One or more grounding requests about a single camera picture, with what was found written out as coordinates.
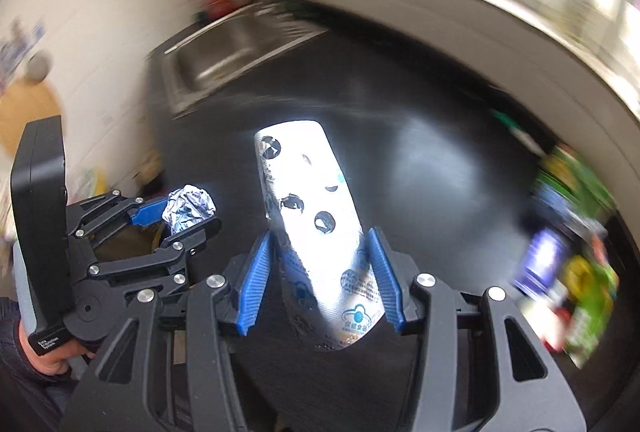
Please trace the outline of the person's left hand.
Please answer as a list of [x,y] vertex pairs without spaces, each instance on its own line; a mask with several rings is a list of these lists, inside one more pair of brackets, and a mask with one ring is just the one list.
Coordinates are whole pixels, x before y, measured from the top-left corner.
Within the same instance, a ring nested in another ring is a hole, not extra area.
[[96,356],[93,352],[87,350],[76,340],[70,340],[59,346],[55,350],[47,352],[47,354],[38,355],[29,344],[25,327],[22,322],[18,324],[18,340],[23,352],[35,371],[45,376],[62,376],[70,369],[69,360],[79,356],[88,356],[93,358]]

